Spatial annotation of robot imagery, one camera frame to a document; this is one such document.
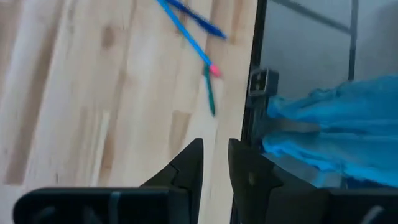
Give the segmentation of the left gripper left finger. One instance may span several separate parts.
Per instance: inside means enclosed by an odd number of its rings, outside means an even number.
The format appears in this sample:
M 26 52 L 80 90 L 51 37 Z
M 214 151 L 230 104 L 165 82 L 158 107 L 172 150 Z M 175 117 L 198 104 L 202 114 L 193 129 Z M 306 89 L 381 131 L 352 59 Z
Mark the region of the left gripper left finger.
M 198 224 L 203 185 L 204 147 L 202 138 L 194 139 L 156 175 L 141 187 L 176 187 L 188 193 L 188 224 Z

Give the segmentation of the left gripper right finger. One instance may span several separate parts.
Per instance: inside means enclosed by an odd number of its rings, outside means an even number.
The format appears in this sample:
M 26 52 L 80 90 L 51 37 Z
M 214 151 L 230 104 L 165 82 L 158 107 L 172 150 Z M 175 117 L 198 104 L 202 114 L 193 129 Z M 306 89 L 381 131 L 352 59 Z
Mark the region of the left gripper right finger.
M 283 170 L 237 139 L 228 144 L 229 176 L 242 224 L 322 224 L 327 190 Z

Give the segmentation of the dark green marker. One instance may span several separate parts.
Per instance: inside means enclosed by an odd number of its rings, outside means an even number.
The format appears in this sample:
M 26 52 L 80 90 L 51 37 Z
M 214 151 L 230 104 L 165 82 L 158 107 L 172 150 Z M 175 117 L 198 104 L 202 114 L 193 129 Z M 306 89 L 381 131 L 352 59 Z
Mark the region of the dark green marker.
M 205 76 L 205 81 L 206 81 L 206 89 L 208 92 L 208 102 L 209 102 L 211 115 L 215 116 L 216 108 L 215 108 L 215 101 L 214 101 L 214 96 L 213 96 L 213 89 L 212 89 L 212 85 L 211 85 L 210 69 L 209 69 L 208 65 L 204 66 L 203 74 Z

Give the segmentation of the blue pencil with pink eraser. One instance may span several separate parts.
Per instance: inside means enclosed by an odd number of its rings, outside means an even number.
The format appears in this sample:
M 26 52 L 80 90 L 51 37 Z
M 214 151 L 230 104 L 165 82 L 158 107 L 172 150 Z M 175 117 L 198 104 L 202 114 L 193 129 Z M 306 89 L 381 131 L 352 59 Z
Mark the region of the blue pencil with pink eraser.
M 182 24 L 180 19 L 175 15 L 173 10 L 170 8 L 170 4 L 166 3 L 165 0 L 156 0 L 159 5 L 162 7 L 162 9 L 165 11 L 165 13 L 168 15 L 170 20 L 175 24 L 176 28 L 182 33 L 182 35 L 186 38 L 186 40 L 190 43 L 190 45 L 194 48 L 196 53 L 201 57 L 201 59 L 204 61 L 205 65 L 209 66 L 210 72 L 216 76 L 220 77 L 221 76 L 221 70 L 218 68 L 217 65 L 215 65 L 211 59 L 207 56 L 205 51 L 199 46 L 197 41 L 193 38 L 191 33 L 185 28 L 185 26 Z

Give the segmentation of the bright blue pen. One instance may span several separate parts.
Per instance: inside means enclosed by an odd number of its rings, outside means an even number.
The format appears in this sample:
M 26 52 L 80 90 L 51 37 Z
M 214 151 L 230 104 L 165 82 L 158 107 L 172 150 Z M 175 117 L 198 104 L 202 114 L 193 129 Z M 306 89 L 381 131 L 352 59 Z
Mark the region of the bright blue pen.
M 205 19 L 204 17 L 198 15 L 195 11 L 188 8 L 186 5 L 182 4 L 178 0 L 165 0 L 166 3 L 172 5 L 173 7 L 177 8 L 178 10 L 186 13 L 189 17 L 191 17 L 195 22 L 203 28 L 207 33 L 220 37 L 222 39 L 227 39 L 227 35 L 216 25 L 212 24 L 209 20 Z

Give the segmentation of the blue cloth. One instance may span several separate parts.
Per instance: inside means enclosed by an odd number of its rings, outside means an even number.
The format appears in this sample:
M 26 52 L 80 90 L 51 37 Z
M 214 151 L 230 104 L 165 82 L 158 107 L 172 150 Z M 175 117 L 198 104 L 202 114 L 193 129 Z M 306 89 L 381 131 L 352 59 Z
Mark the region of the blue cloth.
M 398 75 L 317 89 L 297 100 L 273 96 L 267 115 L 319 129 L 267 134 L 262 138 L 266 152 L 398 188 Z

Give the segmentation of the black stand leg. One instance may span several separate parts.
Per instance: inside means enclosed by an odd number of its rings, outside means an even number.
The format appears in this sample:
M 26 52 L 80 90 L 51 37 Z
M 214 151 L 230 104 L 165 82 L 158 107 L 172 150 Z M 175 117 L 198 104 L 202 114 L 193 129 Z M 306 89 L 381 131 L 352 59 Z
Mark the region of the black stand leg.
M 354 80 L 356 62 L 356 43 L 358 38 L 358 9 L 359 0 L 351 0 L 351 23 L 349 27 L 350 46 L 349 46 L 349 68 L 348 80 Z

